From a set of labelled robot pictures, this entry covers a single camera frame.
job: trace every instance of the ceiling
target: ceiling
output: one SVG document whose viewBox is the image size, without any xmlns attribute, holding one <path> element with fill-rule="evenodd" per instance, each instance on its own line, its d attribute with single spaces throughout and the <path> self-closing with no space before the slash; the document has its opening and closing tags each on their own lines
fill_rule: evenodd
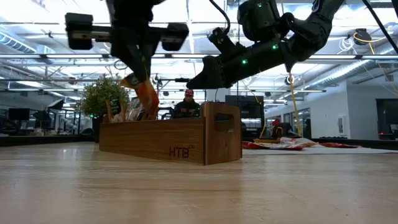
<svg viewBox="0 0 398 224">
<path fill-rule="evenodd" d="M 278 1 L 279 12 L 282 13 L 282 5 Z M 296 18 L 305 19 L 311 13 L 312 0 L 285 0 L 284 11 L 292 12 Z M 233 41 L 240 41 L 245 46 L 250 46 L 253 42 L 247 40 L 240 32 L 236 20 L 238 10 L 237 0 L 216 0 L 216 3 L 222 7 L 231 19 L 231 30 L 229 36 Z M 105 1 L 100 0 L 13 0 L 3 1 L 0 6 L 0 34 L 5 33 L 16 40 L 26 44 L 32 49 L 43 50 L 44 46 L 47 52 L 53 54 L 108 54 L 110 44 L 95 43 L 94 47 L 88 51 L 71 50 L 68 48 L 68 40 L 65 35 L 65 19 L 67 12 L 76 12 L 84 14 L 92 14 L 94 23 L 99 26 L 109 26 L 109 14 Z M 375 11 L 383 24 L 386 25 L 389 33 L 395 39 L 398 35 L 398 18 L 393 8 L 388 4 L 379 4 L 373 2 Z M 183 47 L 178 53 L 185 54 L 218 54 L 215 46 L 206 38 L 206 36 L 215 27 L 224 27 L 224 17 L 210 4 L 204 0 L 168 0 L 153 8 L 154 20 L 152 26 L 165 27 L 168 22 L 185 22 L 190 29 L 190 35 L 185 41 Z M 371 54 L 369 47 L 355 45 L 349 50 L 344 50 L 349 45 L 347 40 L 343 43 L 343 39 L 348 34 L 353 34 L 355 29 L 365 28 L 371 34 L 372 38 L 380 39 L 374 43 L 376 53 L 387 44 L 382 32 L 377 26 L 370 12 L 364 7 L 360 0 L 347 0 L 346 4 L 336 13 L 333 21 L 333 29 L 331 36 L 324 48 L 317 54 Z M 164 53 L 161 46 L 157 49 L 157 54 Z M 0 44 L 0 53 L 2 54 L 21 54 L 6 45 Z M 21 60 L 18 58 L 1 60 L 6 69 L 10 67 L 23 68 L 31 71 L 33 75 L 30 78 L 48 77 L 63 79 L 76 77 L 95 79 L 100 75 L 120 75 L 125 76 L 131 71 L 118 70 L 113 65 L 114 60 L 90 60 L 90 59 L 57 59 L 53 60 L 51 65 L 40 63 L 36 60 Z M 343 62 L 305 62 L 298 63 L 294 66 L 292 74 L 299 82 L 295 85 L 300 86 L 304 83 L 316 80 L 321 74 L 339 66 Z M 203 64 L 199 58 L 154 58 L 152 59 L 151 72 L 153 76 L 157 74 L 161 78 L 193 78 L 203 69 Z M 359 74 L 358 77 L 351 78 L 352 82 L 358 81 L 368 74 Z M 250 89 L 286 89 L 284 80 L 287 76 L 283 65 L 272 68 L 251 78 L 243 80 Z M 81 88 L 87 84 L 83 82 L 77 85 L 68 83 L 46 83 L 59 88 Z M 165 90 L 184 89 L 184 83 L 170 82 L 163 87 Z M 272 97 L 277 98 L 279 95 L 274 94 Z M 170 99 L 183 98 L 183 92 L 176 91 L 169 95 Z"/>
</svg>

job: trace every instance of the man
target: man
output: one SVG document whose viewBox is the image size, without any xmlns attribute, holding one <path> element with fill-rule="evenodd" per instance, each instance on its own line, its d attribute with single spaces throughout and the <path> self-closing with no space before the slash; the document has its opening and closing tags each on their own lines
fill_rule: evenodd
<svg viewBox="0 0 398 224">
<path fill-rule="evenodd" d="M 193 90 L 185 91 L 185 98 L 174 108 L 174 118 L 192 118 L 200 115 L 200 105 L 193 99 Z"/>
</svg>

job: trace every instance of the green plant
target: green plant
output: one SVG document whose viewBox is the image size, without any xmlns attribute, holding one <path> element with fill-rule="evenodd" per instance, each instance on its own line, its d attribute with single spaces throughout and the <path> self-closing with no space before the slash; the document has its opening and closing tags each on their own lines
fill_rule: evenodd
<svg viewBox="0 0 398 224">
<path fill-rule="evenodd" d="M 119 82 L 113 78 L 101 77 L 94 84 L 86 86 L 80 109 L 86 115 L 101 116 L 106 114 L 106 100 L 123 99 L 125 108 L 129 95 Z"/>
</svg>

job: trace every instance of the dark jacket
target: dark jacket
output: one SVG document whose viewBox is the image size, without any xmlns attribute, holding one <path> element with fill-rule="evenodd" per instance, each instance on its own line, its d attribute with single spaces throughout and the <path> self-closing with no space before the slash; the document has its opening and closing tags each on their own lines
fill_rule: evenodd
<svg viewBox="0 0 398 224">
<path fill-rule="evenodd" d="M 200 115 L 200 105 L 192 99 L 191 102 L 185 101 L 177 103 L 174 108 L 174 118 L 192 118 Z"/>
</svg>

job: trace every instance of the black cable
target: black cable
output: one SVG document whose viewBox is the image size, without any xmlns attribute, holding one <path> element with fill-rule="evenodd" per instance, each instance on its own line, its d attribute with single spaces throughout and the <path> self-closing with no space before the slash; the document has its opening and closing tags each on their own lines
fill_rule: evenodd
<svg viewBox="0 0 398 224">
<path fill-rule="evenodd" d="M 231 28 L 231 21 L 229 20 L 227 14 L 224 12 L 224 10 L 223 10 L 222 8 L 220 8 L 220 7 L 217 5 L 217 3 L 214 2 L 214 0 L 209 0 L 209 1 L 210 1 L 210 3 L 211 3 L 212 5 L 214 5 L 214 7 L 216 7 L 216 9 L 219 10 L 219 12 L 222 13 L 222 15 L 225 17 L 228 26 L 226 27 L 226 29 L 224 30 L 223 33 L 224 33 L 224 35 L 228 34 L 229 29 Z"/>
<path fill-rule="evenodd" d="M 214 102 L 217 102 L 217 92 L 218 92 L 218 89 L 216 90 L 216 94 L 214 96 Z"/>
<path fill-rule="evenodd" d="M 390 42 L 390 44 L 392 45 L 392 48 L 397 52 L 398 54 L 398 47 L 396 45 L 396 43 L 393 41 L 393 39 L 390 37 L 390 35 L 388 34 L 386 28 L 384 27 L 383 23 L 381 23 L 380 19 L 378 18 L 378 16 L 376 15 L 376 13 L 374 12 L 372 6 L 368 3 L 367 0 L 362 0 L 363 4 L 365 4 L 365 6 L 369 9 L 369 11 L 371 12 L 374 20 L 376 20 L 377 24 L 380 27 L 380 30 L 383 32 L 383 34 L 387 37 L 387 40 Z"/>
</svg>

